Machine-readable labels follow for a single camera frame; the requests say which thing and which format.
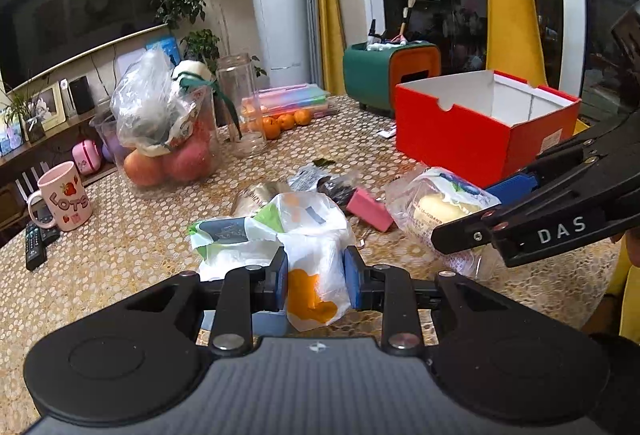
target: metal bolt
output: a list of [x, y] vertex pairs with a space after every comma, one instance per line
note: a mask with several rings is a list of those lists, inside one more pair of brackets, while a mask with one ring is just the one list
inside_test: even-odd
[[420, 338], [409, 332], [394, 334], [389, 338], [389, 345], [395, 349], [413, 349], [420, 344]]
[[244, 338], [238, 334], [221, 334], [213, 338], [213, 346], [220, 350], [236, 350], [244, 345]]

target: television screen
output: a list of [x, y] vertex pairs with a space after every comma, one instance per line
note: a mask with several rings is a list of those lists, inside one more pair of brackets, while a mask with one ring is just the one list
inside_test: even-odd
[[11, 88], [160, 24], [159, 0], [0, 0], [0, 74]]

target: shoebox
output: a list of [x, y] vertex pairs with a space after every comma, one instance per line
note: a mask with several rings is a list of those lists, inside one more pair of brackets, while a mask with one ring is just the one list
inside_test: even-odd
[[397, 85], [396, 148], [487, 187], [574, 132], [580, 99], [497, 71]]

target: black remote control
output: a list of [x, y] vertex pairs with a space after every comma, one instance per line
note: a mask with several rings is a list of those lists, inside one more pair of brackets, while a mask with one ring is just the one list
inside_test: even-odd
[[[38, 216], [38, 220], [47, 224], [48, 222], [53, 220], [53, 216], [51, 215], [51, 211], [46, 206], [44, 208], [39, 209], [36, 212]], [[50, 243], [58, 240], [60, 238], [60, 228], [57, 225], [50, 227], [49, 229], [45, 229], [43, 227], [40, 228], [40, 238], [42, 238], [42, 243], [44, 247], [47, 247]]]
[[28, 271], [33, 271], [47, 261], [47, 252], [40, 236], [40, 228], [31, 221], [24, 230], [24, 244]]

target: floral tablecloth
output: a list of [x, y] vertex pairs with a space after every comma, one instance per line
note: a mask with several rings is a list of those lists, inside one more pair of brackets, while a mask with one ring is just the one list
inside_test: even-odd
[[[87, 190], [95, 206], [92, 218], [50, 245], [48, 261], [34, 272], [24, 267], [23, 234], [0, 249], [0, 433], [20, 433], [38, 418], [22, 379], [30, 347], [67, 323], [178, 271], [196, 269], [199, 259], [190, 250], [187, 226], [228, 214], [238, 190], [286, 178], [324, 157], [336, 161], [335, 173], [360, 167], [363, 186], [382, 194], [387, 182], [414, 166], [396, 152], [392, 139], [375, 135], [388, 128], [389, 119], [361, 112], [347, 96], [335, 102], [338, 115], [284, 133], [257, 157], [236, 160], [223, 148], [225, 163], [215, 176], [161, 200], [134, 197], [118, 174], [100, 180]], [[413, 277], [428, 277], [434, 268], [425, 250], [397, 229], [369, 235], [361, 253], [368, 264], [386, 261]], [[580, 327], [601, 300], [617, 256], [617, 248], [603, 241], [519, 269], [500, 268], [488, 286]], [[435, 343], [430, 314], [420, 317], [426, 341]], [[305, 335], [375, 336], [381, 326], [379, 313], [352, 311]], [[200, 341], [207, 334], [201, 333]]]

